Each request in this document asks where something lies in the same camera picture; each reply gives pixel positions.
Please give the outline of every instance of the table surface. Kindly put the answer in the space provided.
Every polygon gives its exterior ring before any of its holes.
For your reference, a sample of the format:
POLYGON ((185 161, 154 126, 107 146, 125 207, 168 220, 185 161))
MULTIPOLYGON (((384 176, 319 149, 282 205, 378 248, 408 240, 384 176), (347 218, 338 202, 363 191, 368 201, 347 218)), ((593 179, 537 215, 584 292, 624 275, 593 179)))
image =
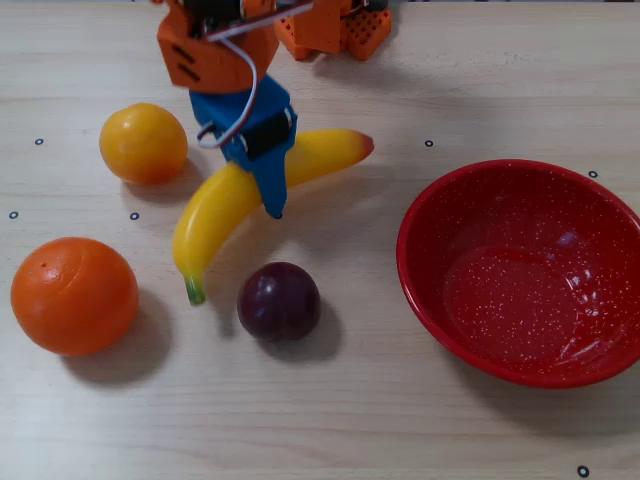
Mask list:
POLYGON ((281 48, 270 72, 299 129, 355 128, 376 150, 295 192, 282 221, 256 213, 211 265, 199 308, 171 235, 221 155, 192 148, 179 180, 138 189, 98 151, 104 120, 135 102, 197 130, 156 44, 164 12, 0 7, 0 478, 568 480, 581 464, 638 478, 637 368, 542 391, 466 366, 412 314, 395 240, 430 182, 494 158, 595 171, 640 210, 639 8, 406 4, 367 63, 296 63, 281 48), (22 259, 69 235, 115 247, 141 288, 131 333, 86 359, 30 343, 9 305, 22 259), (324 297, 317 331, 280 350, 250 338, 234 305, 270 260, 306 268, 324 297))

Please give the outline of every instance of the purple plum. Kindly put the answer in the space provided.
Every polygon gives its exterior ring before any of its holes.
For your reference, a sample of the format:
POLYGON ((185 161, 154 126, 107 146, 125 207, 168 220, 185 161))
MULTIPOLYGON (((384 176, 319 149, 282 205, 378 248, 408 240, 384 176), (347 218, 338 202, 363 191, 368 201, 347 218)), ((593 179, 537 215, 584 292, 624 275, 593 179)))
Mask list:
POLYGON ((258 340, 299 340, 320 319, 320 293, 302 268, 286 262, 269 263, 240 289, 238 316, 258 340))

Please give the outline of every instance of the small orange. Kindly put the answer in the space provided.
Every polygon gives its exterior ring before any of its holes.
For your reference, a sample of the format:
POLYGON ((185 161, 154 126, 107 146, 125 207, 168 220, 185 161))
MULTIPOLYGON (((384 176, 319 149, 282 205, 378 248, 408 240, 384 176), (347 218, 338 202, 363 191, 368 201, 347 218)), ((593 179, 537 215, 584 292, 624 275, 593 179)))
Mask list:
POLYGON ((175 178, 184 167, 187 148, 187 135, 176 117, 150 103, 114 113, 100 132, 100 153, 107 167, 137 185, 175 178))
POLYGON ((11 306, 42 348, 89 355, 127 331, 138 309, 138 285, 111 247, 89 238, 59 238, 22 262, 11 285, 11 306))

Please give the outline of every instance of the yellow banana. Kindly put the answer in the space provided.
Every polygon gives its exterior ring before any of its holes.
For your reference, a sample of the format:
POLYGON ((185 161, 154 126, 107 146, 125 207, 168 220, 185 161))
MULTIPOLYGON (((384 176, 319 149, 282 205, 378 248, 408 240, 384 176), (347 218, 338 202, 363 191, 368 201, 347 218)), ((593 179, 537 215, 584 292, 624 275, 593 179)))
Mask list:
MULTIPOLYGON (((365 159, 373 140, 353 130, 300 133, 285 157, 287 187, 342 170, 365 159)), ((207 265, 234 229, 260 204, 250 173, 234 163, 215 172, 189 200, 173 235, 173 260, 192 305, 204 302, 207 265)))

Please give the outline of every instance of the toy fruit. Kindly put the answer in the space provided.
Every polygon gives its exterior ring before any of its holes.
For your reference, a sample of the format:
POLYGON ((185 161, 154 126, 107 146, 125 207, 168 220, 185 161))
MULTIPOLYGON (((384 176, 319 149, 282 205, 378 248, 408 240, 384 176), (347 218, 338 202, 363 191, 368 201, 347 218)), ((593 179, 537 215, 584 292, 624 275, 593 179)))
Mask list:
MULTIPOLYGON (((373 140, 353 130, 301 133, 285 159, 287 187, 349 167, 373 151, 373 140)), ((173 260, 189 300, 204 302, 202 277, 226 238, 261 203, 253 176, 234 163, 214 173, 195 193, 173 236, 173 260)))
POLYGON ((311 276, 291 263, 270 263, 238 295, 242 326, 258 340, 298 340, 320 319, 320 293, 311 276))
POLYGON ((187 135, 164 108, 137 103, 111 115, 100 132, 107 167, 125 182, 153 185, 173 179, 187 158, 187 135))
POLYGON ((61 355, 88 355, 129 328, 138 286, 127 261, 88 238, 60 238, 33 251, 11 285, 11 306, 24 332, 61 355))

